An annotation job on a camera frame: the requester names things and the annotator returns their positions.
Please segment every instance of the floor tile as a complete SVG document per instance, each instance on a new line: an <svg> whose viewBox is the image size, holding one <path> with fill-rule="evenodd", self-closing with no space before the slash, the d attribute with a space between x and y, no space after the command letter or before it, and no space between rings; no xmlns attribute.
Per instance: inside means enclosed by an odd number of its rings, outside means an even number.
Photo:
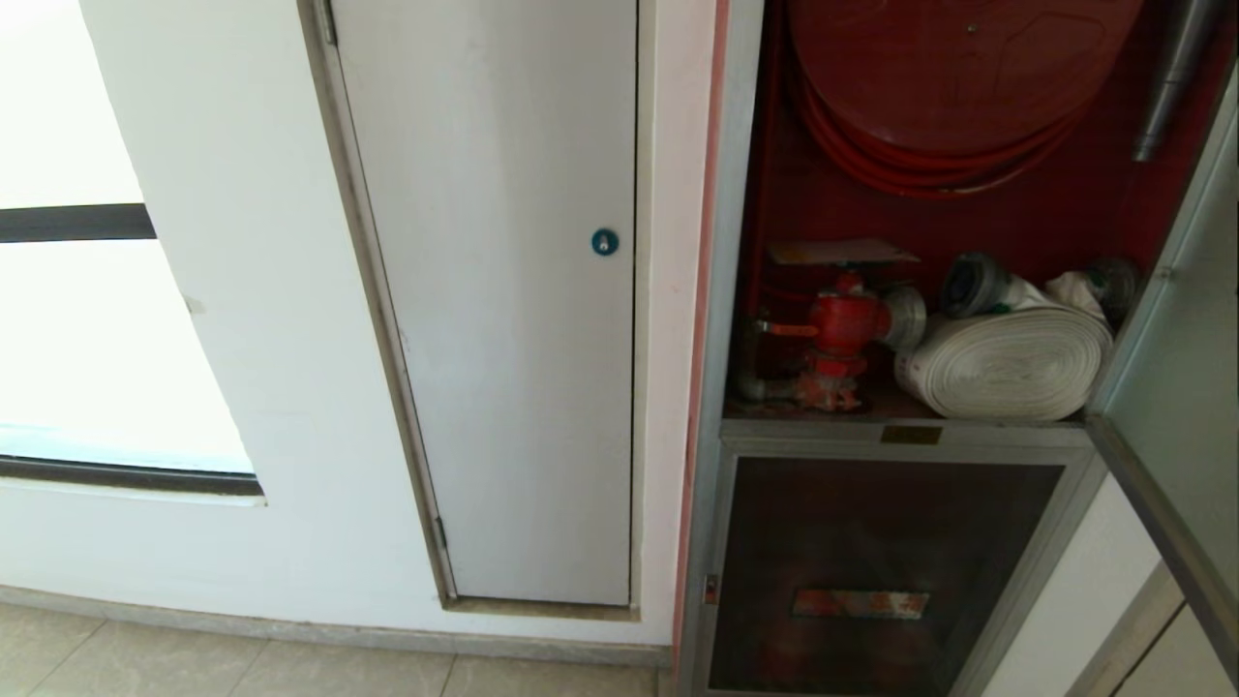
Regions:
<svg viewBox="0 0 1239 697"><path fill-rule="evenodd" d="M273 641L232 697L439 697L450 654Z"/></svg>
<svg viewBox="0 0 1239 697"><path fill-rule="evenodd" d="M36 697L224 697L266 643L109 621Z"/></svg>
<svg viewBox="0 0 1239 697"><path fill-rule="evenodd" d="M675 697L675 676L668 669L658 670L658 697Z"/></svg>
<svg viewBox="0 0 1239 697"><path fill-rule="evenodd" d="M100 624L98 618L0 605L0 697L28 695Z"/></svg>
<svg viewBox="0 0 1239 697"><path fill-rule="evenodd" d="M444 697L649 697L654 669L457 656Z"/></svg>

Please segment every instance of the rolled fire hose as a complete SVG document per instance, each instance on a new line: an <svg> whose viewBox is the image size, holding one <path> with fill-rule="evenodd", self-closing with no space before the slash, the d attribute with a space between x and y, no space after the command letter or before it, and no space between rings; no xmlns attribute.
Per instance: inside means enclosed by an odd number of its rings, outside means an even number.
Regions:
<svg viewBox="0 0 1239 697"><path fill-rule="evenodd" d="M932 317L921 345L898 355L896 380L947 418L1070 416L1088 401L1114 344L1095 300L1072 306L1083 282L1083 274L1056 279L1047 287L1054 297L1037 292L1026 308L1009 313Z"/></svg>

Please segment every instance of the cabinet door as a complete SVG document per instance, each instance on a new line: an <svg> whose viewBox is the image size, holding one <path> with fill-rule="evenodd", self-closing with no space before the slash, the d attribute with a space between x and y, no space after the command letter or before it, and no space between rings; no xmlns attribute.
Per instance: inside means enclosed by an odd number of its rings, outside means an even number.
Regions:
<svg viewBox="0 0 1239 697"><path fill-rule="evenodd" d="M1239 666L1235 76L1089 428L1223 666Z"/></svg>
<svg viewBox="0 0 1239 697"><path fill-rule="evenodd" d="M333 11L457 594L626 605L636 0Z"/></svg>

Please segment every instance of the white wall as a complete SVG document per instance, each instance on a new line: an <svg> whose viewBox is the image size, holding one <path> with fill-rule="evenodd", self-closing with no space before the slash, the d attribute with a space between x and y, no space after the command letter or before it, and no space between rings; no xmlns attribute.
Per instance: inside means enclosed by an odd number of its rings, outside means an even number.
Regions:
<svg viewBox="0 0 1239 697"><path fill-rule="evenodd" d="M985 697L1066 695L1160 560L1127 498L1106 475Z"/></svg>
<svg viewBox="0 0 1239 697"><path fill-rule="evenodd" d="M639 623L439 607L295 2L82 5L269 505L0 484L0 584L286 620L670 643L714 2L662 0L653 14Z"/></svg>

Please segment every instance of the door frame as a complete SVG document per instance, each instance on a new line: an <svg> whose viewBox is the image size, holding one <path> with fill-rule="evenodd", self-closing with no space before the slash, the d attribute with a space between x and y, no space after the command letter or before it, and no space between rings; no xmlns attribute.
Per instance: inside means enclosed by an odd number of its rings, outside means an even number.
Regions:
<svg viewBox="0 0 1239 697"><path fill-rule="evenodd" d="M653 57L654 57L654 5L658 0L633 0L637 12L637 74L636 110L636 167L633 180L633 316L632 316L632 409L629 410L629 511L628 511L628 608L629 612L598 613L590 605L563 603L494 600L506 614L582 617L590 619L639 621L641 607L641 550L642 495L646 470L646 412L648 410L649 353L643 350L650 334L650 227L653 199ZM414 499L421 522L426 551L435 578L440 605L445 610L487 612L484 599L463 603L456 591L446 540L440 524L434 483L418 425L418 410L409 383L395 310L387 281L387 269L379 246L378 230L369 204L366 173L356 136L344 74L336 46L335 20L331 0L297 0L297 10L305 30L306 51L313 77L318 106L322 111L328 149L339 182L341 199L348 217L353 249L362 271L366 298L374 324L375 338L383 363L392 407L405 453L405 463L413 480Z"/></svg>
<svg viewBox="0 0 1239 697"><path fill-rule="evenodd" d="M1234 165L1235 141L1239 139L1239 63L1232 61L1222 99L1201 149L1199 160L1183 193L1175 223L1166 235L1140 300L1119 332L1114 354L1101 374L1100 383L1085 412L1089 436L1105 459L1114 479L1131 501L1145 530L1157 546L1166 566L1196 613L1209 638L1218 660L1230 682L1239 686L1239 607L1234 604L1225 582L1214 568L1204 548L1166 496L1157 480L1149 473L1139 456L1108 418L1111 402L1127 379L1132 361L1157 311L1161 297L1175 281L1175 265L1181 251L1209 220L1204 210L1211 197L1232 198L1233 192L1219 191L1223 167Z"/></svg>

